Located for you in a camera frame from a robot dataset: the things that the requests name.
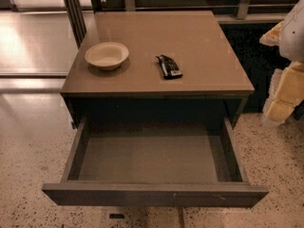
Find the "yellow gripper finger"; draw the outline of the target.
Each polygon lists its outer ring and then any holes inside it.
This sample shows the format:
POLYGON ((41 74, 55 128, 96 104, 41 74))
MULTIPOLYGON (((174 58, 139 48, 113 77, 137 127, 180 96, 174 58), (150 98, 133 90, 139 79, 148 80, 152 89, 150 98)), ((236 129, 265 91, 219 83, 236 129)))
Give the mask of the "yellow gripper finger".
POLYGON ((269 87, 269 97, 263 106, 262 123, 280 126, 304 101, 304 64, 291 62, 284 69, 276 69, 269 87))
POLYGON ((274 47, 279 45, 279 39, 281 34, 283 22, 277 23, 273 28, 264 33, 259 42, 264 46, 274 47))

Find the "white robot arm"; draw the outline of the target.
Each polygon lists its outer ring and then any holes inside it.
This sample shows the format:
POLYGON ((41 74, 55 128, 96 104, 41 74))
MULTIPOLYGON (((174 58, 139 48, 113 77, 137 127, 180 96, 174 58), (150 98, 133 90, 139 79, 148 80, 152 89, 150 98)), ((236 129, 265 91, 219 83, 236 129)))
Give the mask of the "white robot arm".
POLYGON ((284 124, 304 101, 304 0, 299 0, 285 19, 263 34, 262 45, 278 46, 281 57, 291 61, 284 69, 276 69, 263 106, 264 125, 284 124))

